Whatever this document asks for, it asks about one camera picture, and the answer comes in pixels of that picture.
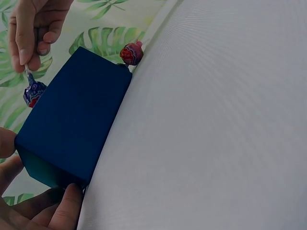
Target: lollipop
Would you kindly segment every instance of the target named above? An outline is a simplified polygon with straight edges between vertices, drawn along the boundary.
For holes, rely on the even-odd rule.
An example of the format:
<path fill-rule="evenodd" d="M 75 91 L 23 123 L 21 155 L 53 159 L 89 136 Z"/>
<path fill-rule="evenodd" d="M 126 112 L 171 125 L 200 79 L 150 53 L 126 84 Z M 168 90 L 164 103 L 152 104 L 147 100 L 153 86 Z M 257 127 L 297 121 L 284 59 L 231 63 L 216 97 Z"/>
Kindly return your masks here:
<path fill-rule="evenodd" d="M 24 90 L 24 101 L 27 106 L 33 108 L 38 99 L 46 90 L 47 86 L 39 81 L 35 81 L 32 72 L 28 68 L 28 65 L 25 65 L 25 74 L 28 78 L 29 86 Z"/>
<path fill-rule="evenodd" d="M 141 61 L 144 53 L 142 50 L 142 42 L 129 43 L 120 52 L 120 57 L 125 62 L 126 66 L 136 66 Z"/>

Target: white fabric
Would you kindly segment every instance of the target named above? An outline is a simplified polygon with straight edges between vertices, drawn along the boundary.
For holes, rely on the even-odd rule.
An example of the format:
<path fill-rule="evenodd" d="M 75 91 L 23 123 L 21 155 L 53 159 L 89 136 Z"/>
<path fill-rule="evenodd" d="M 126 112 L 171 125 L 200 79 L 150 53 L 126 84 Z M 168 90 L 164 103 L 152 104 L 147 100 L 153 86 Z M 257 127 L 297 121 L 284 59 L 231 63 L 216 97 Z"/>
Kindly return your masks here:
<path fill-rule="evenodd" d="M 306 0 L 184 0 L 136 69 L 79 229 L 307 229 L 306 55 Z"/>

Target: blue lollipop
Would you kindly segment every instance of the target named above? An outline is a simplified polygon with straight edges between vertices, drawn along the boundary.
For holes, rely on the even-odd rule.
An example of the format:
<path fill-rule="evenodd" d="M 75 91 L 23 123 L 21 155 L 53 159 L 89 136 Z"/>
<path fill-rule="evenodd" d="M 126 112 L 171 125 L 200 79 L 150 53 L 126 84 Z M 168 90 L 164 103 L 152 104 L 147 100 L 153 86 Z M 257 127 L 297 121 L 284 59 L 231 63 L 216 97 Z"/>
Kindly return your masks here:
<path fill-rule="evenodd" d="M 24 101 L 27 106 L 33 108 L 38 99 L 43 95 L 47 86 L 39 81 L 35 81 L 31 70 L 28 65 L 25 65 L 25 74 L 27 76 L 29 86 L 24 90 Z"/>

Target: navy blue box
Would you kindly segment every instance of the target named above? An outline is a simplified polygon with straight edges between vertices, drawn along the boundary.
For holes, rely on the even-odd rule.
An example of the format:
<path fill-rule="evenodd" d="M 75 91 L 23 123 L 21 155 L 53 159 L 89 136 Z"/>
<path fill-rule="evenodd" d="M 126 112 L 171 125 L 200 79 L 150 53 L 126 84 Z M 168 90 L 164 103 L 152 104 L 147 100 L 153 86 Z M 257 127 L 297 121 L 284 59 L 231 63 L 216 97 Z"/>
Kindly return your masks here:
<path fill-rule="evenodd" d="M 128 89 L 128 68 L 79 48 L 38 100 L 15 139 L 29 175 L 85 188 Z"/>

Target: hand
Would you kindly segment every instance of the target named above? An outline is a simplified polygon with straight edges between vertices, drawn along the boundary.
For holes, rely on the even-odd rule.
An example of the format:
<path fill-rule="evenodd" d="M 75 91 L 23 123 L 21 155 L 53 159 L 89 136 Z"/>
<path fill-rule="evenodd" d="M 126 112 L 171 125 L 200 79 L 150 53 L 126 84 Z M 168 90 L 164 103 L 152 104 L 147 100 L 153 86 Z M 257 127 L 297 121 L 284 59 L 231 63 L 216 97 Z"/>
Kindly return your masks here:
<path fill-rule="evenodd" d="M 15 133 L 0 127 L 0 158 L 11 156 L 14 151 Z M 7 189 L 21 172 L 19 156 L 0 164 L 0 193 Z M 74 230 L 82 203 L 82 193 L 75 185 L 64 190 L 49 189 L 41 195 L 14 206 L 0 199 L 0 226 L 2 230 Z"/>
<path fill-rule="evenodd" d="M 59 38 L 73 0 L 19 0 L 9 21 L 9 50 L 16 72 L 28 63 L 40 67 L 39 56 L 49 53 Z"/>

